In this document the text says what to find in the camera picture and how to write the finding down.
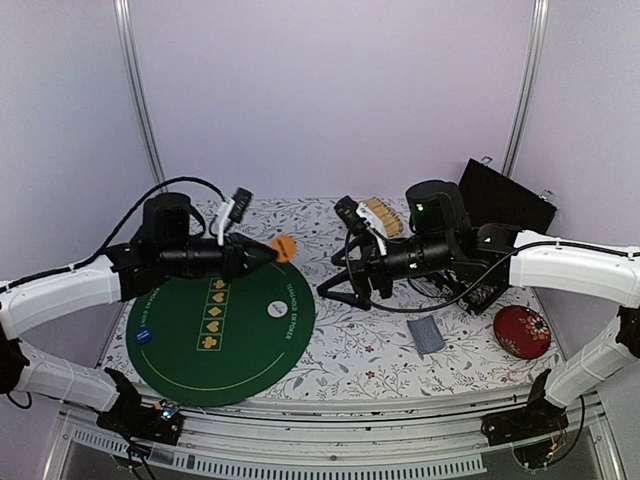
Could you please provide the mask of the blue patterned card deck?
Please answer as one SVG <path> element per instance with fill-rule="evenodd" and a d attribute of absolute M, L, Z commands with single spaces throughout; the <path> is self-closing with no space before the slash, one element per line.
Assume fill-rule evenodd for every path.
<path fill-rule="evenodd" d="M 444 338 L 432 316 L 408 320 L 407 326 L 419 355 L 437 353 L 445 348 Z"/>

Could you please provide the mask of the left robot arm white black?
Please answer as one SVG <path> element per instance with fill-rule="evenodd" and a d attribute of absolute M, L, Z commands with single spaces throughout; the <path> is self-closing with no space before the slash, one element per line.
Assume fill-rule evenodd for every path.
<path fill-rule="evenodd" d="M 186 194 L 162 193 L 142 205 L 142 224 L 127 243 L 102 247 L 97 257 L 53 274 L 1 285 L 1 392 L 37 393 L 110 415 L 128 434 L 148 426 L 148 412 L 131 382 L 113 369 L 90 369 L 52 356 L 23 341 L 21 334 L 68 314 L 126 302 L 172 278 L 218 274 L 241 278 L 273 261 L 275 250 L 220 228 L 194 234 L 200 214 Z"/>

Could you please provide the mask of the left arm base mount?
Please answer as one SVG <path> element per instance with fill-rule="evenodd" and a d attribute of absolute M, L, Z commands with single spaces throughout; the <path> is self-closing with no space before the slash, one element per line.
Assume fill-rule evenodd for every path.
<path fill-rule="evenodd" d="M 115 382 L 118 396 L 109 410 L 98 414 L 97 426 L 125 439 L 139 438 L 176 446 L 184 417 L 174 413 L 165 418 L 162 409 L 143 405 L 140 393 L 123 373 L 111 368 L 106 368 L 105 373 Z"/>

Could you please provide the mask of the blue small blind button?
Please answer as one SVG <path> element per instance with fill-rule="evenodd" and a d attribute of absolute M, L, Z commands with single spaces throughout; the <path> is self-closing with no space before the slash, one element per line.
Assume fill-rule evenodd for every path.
<path fill-rule="evenodd" d="M 135 343 L 137 345 L 145 345 L 151 341 L 153 337 L 153 332 L 150 328 L 140 328 L 134 337 Z"/>

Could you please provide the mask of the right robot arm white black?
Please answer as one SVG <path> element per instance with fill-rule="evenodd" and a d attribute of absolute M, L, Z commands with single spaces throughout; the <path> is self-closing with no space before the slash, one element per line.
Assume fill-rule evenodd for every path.
<path fill-rule="evenodd" d="M 517 427 L 537 436 L 556 411 L 639 358 L 639 250 L 552 238 L 511 225 L 471 226 L 459 187 L 428 180 L 405 193 L 411 236 L 388 239 L 374 211 L 348 196 L 334 210 L 347 232 L 331 262 L 341 272 L 317 288 L 320 297 L 368 310 L 372 292 L 392 295 L 396 280 L 450 271 L 468 285 L 454 302 L 480 285 L 540 287 L 598 297 L 618 304 L 617 315 L 577 354 L 540 375 Z"/>

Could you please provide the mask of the orange big blind button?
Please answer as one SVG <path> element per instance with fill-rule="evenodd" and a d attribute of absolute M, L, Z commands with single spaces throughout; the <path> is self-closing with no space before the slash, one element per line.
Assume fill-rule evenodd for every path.
<path fill-rule="evenodd" d="M 271 241 L 270 246 L 276 252 L 276 261 L 278 263 L 290 263 L 295 258 L 297 244 L 290 236 L 278 236 Z"/>

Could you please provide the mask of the white dealer button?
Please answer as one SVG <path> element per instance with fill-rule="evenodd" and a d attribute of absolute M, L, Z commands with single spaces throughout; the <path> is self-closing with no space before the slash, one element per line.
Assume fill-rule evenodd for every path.
<path fill-rule="evenodd" d="M 267 313 L 272 318 L 282 318 L 288 313 L 288 305 L 284 301 L 272 301 L 267 306 Z"/>

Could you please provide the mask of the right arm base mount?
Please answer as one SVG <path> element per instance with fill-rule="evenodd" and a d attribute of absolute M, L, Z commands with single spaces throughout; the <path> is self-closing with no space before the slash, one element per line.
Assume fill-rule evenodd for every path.
<path fill-rule="evenodd" d="M 566 408 L 557 407 L 545 399 L 545 382 L 550 373 L 551 370 L 547 369 L 535 379 L 524 406 L 482 417 L 481 432 L 490 446 L 531 439 L 553 432 L 559 432 L 562 436 L 568 426 Z M 547 441 L 538 445 L 517 447 L 514 455 L 521 466 L 536 470 L 551 464 L 558 447 L 558 440 Z"/>

